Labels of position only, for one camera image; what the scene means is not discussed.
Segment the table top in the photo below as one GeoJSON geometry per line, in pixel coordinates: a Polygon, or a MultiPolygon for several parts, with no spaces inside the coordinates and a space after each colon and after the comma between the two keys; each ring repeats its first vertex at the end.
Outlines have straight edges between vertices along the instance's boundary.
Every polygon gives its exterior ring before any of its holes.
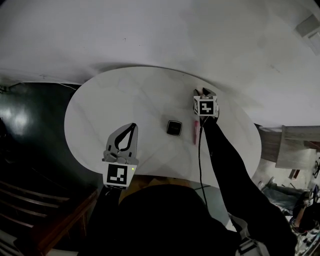
{"type": "MultiPolygon", "coordinates": [[[[194,145],[193,90],[208,88],[217,95],[217,124],[243,159],[250,177],[261,156],[261,140],[248,115],[213,85],[179,71],[159,67],[127,67],[107,71],[84,83],[72,96],[64,118],[68,147],[87,169],[99,169],[108,137],[129,123],[138,126],[135,174],[199,182],[198,145],[194,145]],[[180,136],[166,133],[168,121],[182,123],[180,136]]],[[[219,187],[205,134],[201,139],[204,184],[219,187]]],[[[232,160],[225,171],[236,172],[232,160]]]]}

